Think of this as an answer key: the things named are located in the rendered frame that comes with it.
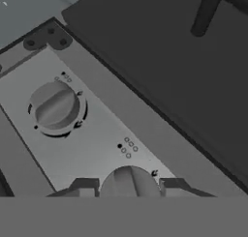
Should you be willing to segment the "grey stove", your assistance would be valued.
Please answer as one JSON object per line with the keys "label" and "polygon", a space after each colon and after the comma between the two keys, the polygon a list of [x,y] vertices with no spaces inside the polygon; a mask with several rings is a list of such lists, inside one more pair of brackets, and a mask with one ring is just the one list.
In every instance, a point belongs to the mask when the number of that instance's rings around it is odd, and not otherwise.
{"label": "grey stove", "polygon": [[[82,126],[66,138],[36,131],[27,112],[32,93],[57,80],[81,89],[88,102]],[[0,181],[7,194],[45,196],[77,178],[98,178],[100,190],[126,165],[146,170],[158,186],[161,178],[183,178],[214,196],[248,195],[56,19],[0,48]]]}

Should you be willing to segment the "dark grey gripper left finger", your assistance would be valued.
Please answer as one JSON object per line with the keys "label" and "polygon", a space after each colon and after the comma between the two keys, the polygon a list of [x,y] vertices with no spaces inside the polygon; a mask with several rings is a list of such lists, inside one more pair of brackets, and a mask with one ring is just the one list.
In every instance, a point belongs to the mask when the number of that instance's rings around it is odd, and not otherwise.
{"label": "dark grey gripper left finger", "polygon": [[99,188],[98,178],[77,178],[69,188],[49,194],[48,197],[98,197]]}

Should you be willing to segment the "dark grey oven door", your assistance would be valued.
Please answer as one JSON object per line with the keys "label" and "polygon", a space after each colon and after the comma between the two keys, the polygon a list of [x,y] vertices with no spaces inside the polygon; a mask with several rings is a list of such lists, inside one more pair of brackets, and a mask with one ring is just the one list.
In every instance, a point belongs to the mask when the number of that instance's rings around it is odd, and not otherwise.
{"label": "dark grey oven door", "polygon": [[248,25],[207,29],[194,0],[66,1],[68,28],[248,193]]}

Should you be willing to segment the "grey stove knob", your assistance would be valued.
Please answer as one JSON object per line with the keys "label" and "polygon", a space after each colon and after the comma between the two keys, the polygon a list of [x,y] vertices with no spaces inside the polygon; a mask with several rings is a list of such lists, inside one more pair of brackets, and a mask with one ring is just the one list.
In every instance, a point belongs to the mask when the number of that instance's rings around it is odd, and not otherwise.
{"label": "grey stove knob", "polygon": [[116,168],[103,182],[100,197],[160,197],[155,179],[144,169],[126,165]]}
{"label": "grey stove knob", "polygon": [[27,112],[36,131],[52,138],[66,138],[82,126],[88,114],[88,102],[81,89],[57,80],[32,93]]}

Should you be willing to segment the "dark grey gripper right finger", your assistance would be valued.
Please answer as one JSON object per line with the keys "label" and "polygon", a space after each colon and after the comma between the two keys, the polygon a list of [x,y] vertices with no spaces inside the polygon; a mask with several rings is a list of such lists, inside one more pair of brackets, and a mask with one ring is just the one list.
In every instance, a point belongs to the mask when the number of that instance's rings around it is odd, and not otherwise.
{"label": "dark grey gripper right finger", "polygon": [[213,197],[213,194],[191,187],[183,178],[161,178],[159,180],[161,194],[165,197]]}

